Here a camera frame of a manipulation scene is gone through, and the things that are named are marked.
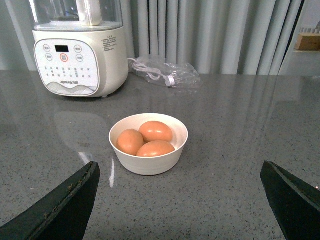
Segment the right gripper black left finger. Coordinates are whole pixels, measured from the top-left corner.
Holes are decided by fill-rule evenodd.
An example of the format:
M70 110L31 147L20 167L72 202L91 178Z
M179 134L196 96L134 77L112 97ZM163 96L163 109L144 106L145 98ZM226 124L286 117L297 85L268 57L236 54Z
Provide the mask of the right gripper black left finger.
M100 167L89 162L25 212L0 228L2 240L81 240L100 181Z

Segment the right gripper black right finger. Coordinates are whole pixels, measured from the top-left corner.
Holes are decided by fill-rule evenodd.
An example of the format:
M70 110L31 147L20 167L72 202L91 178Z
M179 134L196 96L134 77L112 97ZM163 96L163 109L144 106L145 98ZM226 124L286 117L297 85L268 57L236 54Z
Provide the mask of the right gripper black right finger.
M272 212L287 240L320 238L320 191L271 161L260 178Z

